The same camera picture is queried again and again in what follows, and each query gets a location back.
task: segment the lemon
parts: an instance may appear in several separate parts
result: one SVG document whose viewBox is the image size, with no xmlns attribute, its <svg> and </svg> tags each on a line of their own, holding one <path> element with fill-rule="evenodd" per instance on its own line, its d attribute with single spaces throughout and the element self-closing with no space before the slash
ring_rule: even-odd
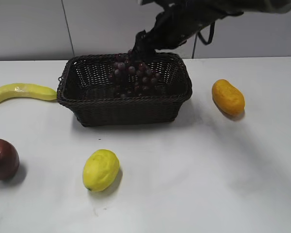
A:
<svg viewBox="0 0 291 233">
<path fill-rule="evenodd" d="M 116 154 L 110 150 L 97 150 L 86 161 L 83 184 L 90 191 L 103 191 L 115 180 L 119 169 L 120 162 Z"/>
</svg>

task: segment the black wicker basket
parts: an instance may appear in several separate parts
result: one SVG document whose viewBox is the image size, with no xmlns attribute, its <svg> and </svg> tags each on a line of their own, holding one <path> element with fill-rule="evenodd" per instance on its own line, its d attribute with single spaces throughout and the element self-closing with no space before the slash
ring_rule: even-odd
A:
<svg viewBox="0 0 291 233">
<path fill-rule="evenodd" d="M 160 96 L 116 98 L 109 82 L 115 54 L 88 55 L 69 60 L 59 78 L 57 101 L 69 108 L 85 127 L 173 121 L 192 95 L 192 83 L 182 59 L 156 53 L 145 61 L 162 75 Z"/>
</svg>

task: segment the red apple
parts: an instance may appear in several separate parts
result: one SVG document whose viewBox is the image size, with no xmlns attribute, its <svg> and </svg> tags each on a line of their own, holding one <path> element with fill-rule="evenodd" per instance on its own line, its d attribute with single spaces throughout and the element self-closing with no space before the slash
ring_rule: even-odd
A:
<svg viewBox="0 0 291 233">
<path fill-rule="evenodd" d="M 19 157 L 15 147 L 0 139 L 0 181 L 12 178 L 19 167 Z"/>
</svg>

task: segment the yellow banana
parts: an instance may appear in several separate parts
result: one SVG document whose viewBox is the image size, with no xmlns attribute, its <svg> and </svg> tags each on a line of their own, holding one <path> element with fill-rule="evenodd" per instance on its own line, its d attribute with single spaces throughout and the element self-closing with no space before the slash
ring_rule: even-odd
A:
<svg viewBox="0 0 291 233">
<path fill-rule="evenodd" d="M 57 98 L 57 93 L 49 87 L 28 83 L 13 83 L 1 86 L 0 102 L 10 98 L 55 100 Z"/>
</svg>

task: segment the grape bunch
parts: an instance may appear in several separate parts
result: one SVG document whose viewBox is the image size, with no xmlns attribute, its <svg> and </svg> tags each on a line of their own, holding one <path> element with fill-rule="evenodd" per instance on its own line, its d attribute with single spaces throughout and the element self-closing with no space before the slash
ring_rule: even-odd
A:
<svg viewBox="0 0 291 233">
<path fill-rule="evenodd" d="M 161 74 L 142 61 L 134 61 L 131 50 L 127 55 L 118 54 L 109 81 L 114 84 L 117 98 L 160 95 L 158 82 Z"/>
</svg>

